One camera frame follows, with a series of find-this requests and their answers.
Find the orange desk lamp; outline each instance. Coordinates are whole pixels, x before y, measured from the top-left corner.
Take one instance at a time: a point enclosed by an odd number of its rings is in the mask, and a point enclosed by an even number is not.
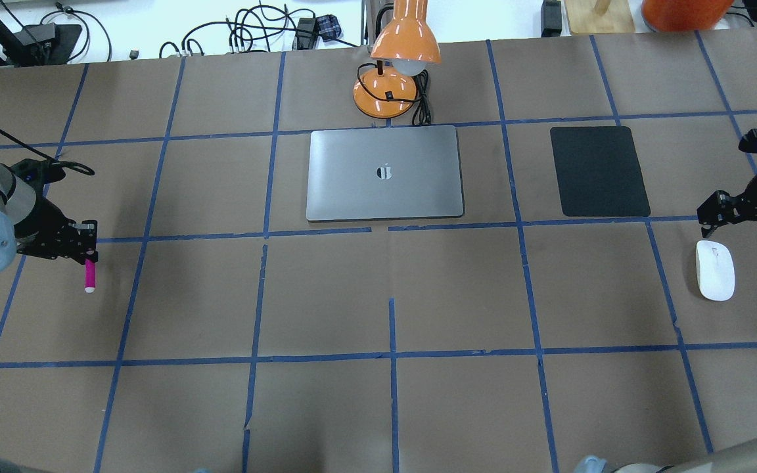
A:
[[[440,48],[426,24],[428,0],[394,0],[393,20],[373,45],[376,67],[361,74],[352,89],[355,105],[370,117],[388,119],[408,111],[417,98],[413,76],[439,64]],[[384,65],[385,60],[393,65]]]

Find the mouse pad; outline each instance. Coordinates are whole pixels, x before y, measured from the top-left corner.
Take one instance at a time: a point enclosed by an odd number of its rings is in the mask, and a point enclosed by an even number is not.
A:
[[[555,126],[551,144],[565,215],[650,215],[639,157],[628,127]]]

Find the grid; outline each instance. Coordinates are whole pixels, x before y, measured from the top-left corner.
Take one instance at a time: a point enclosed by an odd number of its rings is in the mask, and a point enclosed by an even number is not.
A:
[[[81,97],[81,91],[84,87],[84,83],[87,79],[89,72],[89,65],[84,66],[78,90],[75,94],[75,99],[72,103],[71,110],[66,120],[66,126],[63,134],[60,137],[60,141],[57,143],[34,143],[33,146],[55,146],[58,154],[63,150],[64,146],[94,146],[101,144],[117,144],[117,143],[162,143],[160,147],[159,161],[156,167],[156,175],[153,180],[152,191],[150,194],[150,206],[147,214],[147,220],[145,221],[145,231],[140,237],[114,237],[114,238],[100,238],[99,243],[139,243],[139,258],[136,265],[135,276],[132,291],[129,297],[128,309],[126,313],[126,319],[124,320],[124,328],[121,335],[120,345],[118,345],[118,354],[115,359],[108,360],[88,360],[88,361],[61,361],[61,362],[0,362],[0,369],[4,368],[40,368],[40,367],[108,367],[113,368],[113,378],[110,385],[109,396],[107,400],[107,407],[105,416],[103,417],[103,425],[101,430],[101,436],[99,440],[99,446],[97,447],[97,457],[94,464],[94,471],[101,470],[103,460],[103,449],[106,443],[108,426],[113,413],[114,398],[118,387],[118,377],[120,377],[120,371],[123,366],[156,366],[156,365],[218,365],[219,363],[246,363],[249,365],[250,374],[248,380],[247,389],[247,402],[246,402],[246,418],[244,419],[244,448],[242,458],[242,471],[247,471],[248,459],[250,454],[250,448],[252,448],[252,431],[249,429],[250,419],[252,418],[254,393],[256,385],[256,369],[259,363],[301,363],[301,362],[322,362],[322,361],[336,361],[336,360],[354,360],[354,359],[388,359],[390,360],[390,389],[392,406],[390,416],[392,419],[392,443],[393,443],[393,471],[398,472],[402,470],[400,465],[400,446],[399,446],[399,399],[397,393],[397,360],[398,359],[412,359],[413,357],[489,357],[489,356],[524,356],[535,357],[538,362],[538,378],[540,384],[540,401],[541,409],[543,410],[544,423],[547,432],[547,446],[549,446],[549,454],[553,471],[559,472],[560,465],[558,464],[558,455],[555,445],[555,431],[553,431],[553,421],[551,415],[551,409],[549,403],[549,396],[547,395],[547,379],[545,371],[545,356],[551,354],[565,354],[565,353],[639,353],[639,352],[678,352],[681,354],[681,360],[685,369],[685,377],[688,381],[688,386],[691,392],[691,398],[694,403],[694,408],[697,414],[697,421],[699,422],[700,432],[702,433],[702,440],[705,444],[705,448],[708,452],[712,452],[712,440],[709,435],[709,430],[706,425],[706,417],[703,413],[702,406],[700,406],[700,399],[697,391],[697,384],[694,380],[694,374],[691,368],[691,362],[688,354],[691,351],[697,350],[724,350],[724,349],[745,349],[745,348],[757,348],[757,342],[717,342],[717,344],[686,344],[685,338],[682,335],[681,329],[677,325],[677,315],[674,306],[674,301],[671,296],[670,287],[667,275],[665,275],[664,264],[660,248],[658,248],[657,240],[654,234],[653,223],[665,222],[665,221],[696,221],[694,215],[679,215],[679,216],[660,216],[660,217],[635,217],[635,218],[592,218],[592,219],[543,219],[543,221],[524,221],[522,218],[522,210],[520,210],[519,198],[516,195],[516,179],[513,175],[513,153],[511,153],[511,144],[508,137],[508,125],[518,124],[531,124],[531,123],[563,123],[563,122],[580,122],[580,121],[592,121],[592,120],[614,120],[616,125],[621,125],[622,120],[638,120],[638,119],[655,119],[655,118],[676,118],[676,117],[706,117],[706,116],[727,116],[733,125],[734,131],[741,137],[741,129],[739,127],[736,116],[744,116],[744,114],[757,114],[757,110],[733,110],[726,97],[726,93],[723,90],[721,81],[718,77],[718,73],[712,64],[712,60],[709,57],[709,53],[706,50],[706,45],[703,42],[702,36],[696,33],[697,44],[702,51],[703,57],[711,72],[714,86],[720,94],[721,100],[725,110],[715,112],[703,112],[703,113],[679,113],[679,114],[619,114],[616,107],[615,98],[610,88],[610,83],[607,78],[607,73],[604,69],[604,63],[601,59],[601,54],[598,50],[597,40],[594,36],[589,37],[591,40],[591,46],[595,54],[595,60],[597,61],[598,69],[601,73],[604,88],[606,89],[607,99],[609,100],[610,109],[612,114],[610,116],[583,116],[583,117],[556,117],[550,119],[526,119],[526,120],[508,120],[505,117],[504,101],[501,92],[501,83],[499,82],[499,74],[496,66],[495,55],[493,54],[492,43],[486,42],[487,51],[489,53],[490,66],[492,67],[492,78],[495,84],[496,99],[499,109],[499,120],[497,121],[481,121],[481,122],[465,122],[454,123],[452,125],[457,127],[475,127],[486,125],[498,125],[501,127],[501,135],[503,139],[505,158],[507,159],[507,173],[508,180],[511,188],[511,200],[513,201],[513,211],[515,214],[514,221],[503,222],[488,222],[488,223],[460,223],[460,224],[433,224],[433,225],[391,225],[388,227],[388,231],[429,231],[429,230],[459,230],[459,229],[473,229],[473,228],[515,228],[518,233],[519,245],[520,245],[520,258],[522,258],[522,271],[524,275],[526,295],[528,296],[528,305],[531,317],[532,335],[534,335],[534,347],[533,348],[516,348],[516,349],[497,349],[497,350],[453,350],[453,351],[398,351],[396,347],[396,302],[391,297],[388,301],[388,330],[390,330],[390,350],[388,352],[370,352],[370,353],[329,353],[323,355],[300,355],[300,356],[260,356],[259,355],[259,336],[260,327],[262,323],[262,300],[264,300],[265,290],[265,269],[267,269],[267,243],[262,246],[262,254],[260,255],[259,277],[258,277],[258,297],[256,297],[256,318],[254,323],[253,338],[252,338],[252,354],[249,357],[195,357],[195,359],[126,359],[124,353],[126,352],[126,341],[130,327],[130,320],[133,315],[134,306],[136,302],[137,289],[139,287],[139,278],[141,278],[142,267],[145,260],[145,252],[149,242],[167,242],[168,240],[197,240],[197,239],[234,239],[234,238],[259,238],[268,240],[276,237],[297,237],[297,236],[309,236],[309,235],[325,235],[325,234],[338,234],[338,233],[370,233],[373,229],[370,227],[352,227],[352,228],[328,228],[328,229],[315,229],[315,230],[303,230],[303,231],[271,231],[270,229],[270,215],[271,215],[271,194],[273,194],[273,178],[274,178],[274,165],[276,160],[277,150],[277,138],[281,135],[304,135],[312,132],[311,129],[301,129],[301,131],[279,131],[279,114],[280,105],[282,103],[283,92],[283,75],[285,74],[285,59],[286,54],[280,55],[279,61],[279,77],[277,78],[277,96],[276,96],[276,109],[273,119],[273,131],[272,132],[250,132],[250,133],[227,133],[219,135],[182,135],[181,137],[172,137],[172,123],[174,120],[174,114],[177,108],[177,100],[181,92],[181,84],[183,83],[183,73],[186,67],[185,58],[181,59],[179,73],[177,76],[177,83],[174,89],[171,112],[169,114],[168,126],[166,127],[165,134],[162,137],[148,137],[148,138],[132,138],[121,140],[101,140],[101,141],[67,141],[67,134],[69,132],[70,125],[72,123],[72,117],[75,116],[76,108],[78,107],[78,100]],[[391,126],[390,120],[387,120],[387,126]],[[260,233],[241,233],[241,234],[191,234],[191,235],[173,235],[173,236],[151,236],[150,227],[153,219],[154,207],[156,204],[156,197],[160,186],[160,177],[162,176],[162,167],[165,161],[166,150],[170,141],[184,141],[184,140],[214,140],[219,138],[237,138],[237,137],[270,137],[271,139],[271,152],[267,174],[267,194],[265,194],[265,212],[264,212],[264,229]],[[0,149],[9,149],[15,146],[3,145]],[[749,165],[752,171],[757,171],[757,167],[751,155],[747,155]],[[643,224],[649,237],[649,242],[652,248],[656,270],[658,276],[660,276],[661,285],[664,291],[664,297],[667,303],[667,310],[670,316],[670,323],[672,324],[676,333],[676,344],[661,344],[661,345],[625,345],[625,346],[598,346],[598,347],[545,347],[543,340],[541,340],[539,323],[537,318],[536,302],[534,298],[534,280],[532,279],[531,264],[528,261],[528,249],[526,248],[526,227],[546,227],[547,225],[603,225],[614,223],[640,223]],[[21,257],[16,270],[16,275],[13,278],[13,282],[9,291],[8,300],[5,304],[4,312],[0,320],[0,338],[2,336],[5,324],[8,321],[9,309],[13,301],[14,294],[16,293],[20,276],[23,272],[25,264],[25,257]],[[565,470],[570,468],[570,465],[563,467]]]

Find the wooden handle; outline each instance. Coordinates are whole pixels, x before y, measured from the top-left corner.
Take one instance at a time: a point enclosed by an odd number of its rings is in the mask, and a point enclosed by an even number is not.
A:
[[[612,0],[597,0],[597,2],[595,2],[595,13],[598,15],[607,14],[611,2]]]

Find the laptop lid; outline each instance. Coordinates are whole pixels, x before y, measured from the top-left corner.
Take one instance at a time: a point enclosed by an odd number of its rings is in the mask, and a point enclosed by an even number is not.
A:
[[[463,215],[451,125],[311,133],[308,221]]]

